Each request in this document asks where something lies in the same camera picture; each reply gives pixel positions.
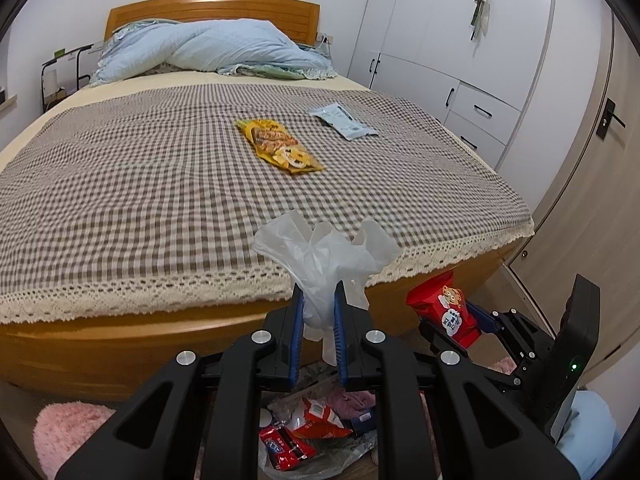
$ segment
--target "pink cloth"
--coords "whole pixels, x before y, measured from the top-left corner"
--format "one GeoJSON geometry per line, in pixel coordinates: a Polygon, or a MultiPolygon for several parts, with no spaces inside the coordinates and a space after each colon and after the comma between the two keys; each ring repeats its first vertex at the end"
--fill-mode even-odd
{"type": "Polygon", "coordinates": [[[502,372],[503,374],[509,375],[513,372],[517,366],[516,363],[510,357],[505,357],[500,359],[497,363],[489,366],[489,368],[495,372],[502,372]]]}
{"type": "Polygon", "coordinates": [[[326,396],[326,403],[340,418],[354,418],[375,406],[376,396],[371,392],[346,392],[344,388],[336,387],[326,396]]]}
{"type": "Polygon", "coordinates": [[[38,415],[33,429],[42,471],[54,480],[58,469],[94,434],[114,411],[84,402],[50,404],[38,415]]]}

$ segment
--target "pink fluffy rug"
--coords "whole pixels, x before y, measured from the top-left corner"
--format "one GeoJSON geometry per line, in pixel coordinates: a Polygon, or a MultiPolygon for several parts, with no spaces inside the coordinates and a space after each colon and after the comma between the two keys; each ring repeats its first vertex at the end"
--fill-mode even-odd
{"type": "MultiPolygon", "coordinates": [[[[510,357],[501,359],[492,370],[510,374],[516,364],[510,357]]],[[[47,479],[54,480],[58,469],[113,415],[105,406],[84,402],[50,404],[44,408],[33,429],[33,443],[47,479]]]]}

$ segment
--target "wooden bed frame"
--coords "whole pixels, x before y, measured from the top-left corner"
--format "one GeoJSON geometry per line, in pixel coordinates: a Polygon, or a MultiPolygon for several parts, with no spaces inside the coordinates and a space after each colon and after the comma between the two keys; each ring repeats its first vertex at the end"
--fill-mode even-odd
{"type": "Polygon", "coordinates": [[[105,41],[127,23],[146,18],[177,22],[254,18],[269,20],[293,41],[313,45],[320,6],[299,0],[147,0],[111,9],[105,41]]]}
{"type": "MultiPolygon", "coordinates": [[[[116,28],[144,18],[242,17],[271,20],[292,40],[313,44],[319,6],[297,0],[149,0],[113,9],[105,38],[116,28]]],[[[466,294],[473,293],[512,249],[513,244],[457,264],[455,285],[466,294]]],[[[427,277],[420,274],[367,289],[376,325],[393,335],[415,328],[417,317],[404,298],[427,277]]],[[[179,312],[1,325],[0,379],[75,399],[124,400],[181,350],[223,351],[238,336],[259,328],[267,312],[282,305],[254,301],[179,312]]],[[[320,345],[305,341],[303,361],[320,357],[320,345]]]]}

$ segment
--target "metal screw cap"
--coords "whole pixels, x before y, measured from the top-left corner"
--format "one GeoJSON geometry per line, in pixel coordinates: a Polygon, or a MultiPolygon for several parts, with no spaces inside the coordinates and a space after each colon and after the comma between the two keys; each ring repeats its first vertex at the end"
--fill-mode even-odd
{"type": "Polygon", "coordinates": [[[460,355],[453,350],[445,350],[440,354],[440,360],[446,365],[457,365],[460,362],[460,355]]]}
{"type": "Polygon", "coordinates": [[[175,357],[175,360],[178,361],[179,365],[187,366],[196,360],[196,354],[191,350],[183,350],[175,357]]]}
{"type": "Polygon", "coordinates": [[[382,330],[369,330],[364,337],[370,343],[382,343],[386,339],[386,335],[382,330]]]}
{"type": "Polygon", "coordinates": [[[271,333],[266,330],[257,330],[251,334],[251,340],[258,345],[263,345],[271,341],[271,333]]]}

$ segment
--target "cartoon character graphic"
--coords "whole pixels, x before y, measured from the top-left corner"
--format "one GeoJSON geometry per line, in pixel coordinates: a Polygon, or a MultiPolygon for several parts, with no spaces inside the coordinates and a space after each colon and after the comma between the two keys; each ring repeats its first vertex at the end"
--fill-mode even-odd
{"type": "Polygon", "coordinates": [[[293,166],[299,170],[311,165],[309,154],[297,149],[295,146],[283,146],[273,155],[273,160],[285,168],[293,166]]]}
{"type": "Polygon", "coordinates": [[[445,285],[442,287],[442,294],[438,296],[438,300],[445,309],[441,320],[442,327],[447,331],[447,335],[452,337],[462,325],[462,316],[459,311],[462,297],[457,289],[445,285]]]}

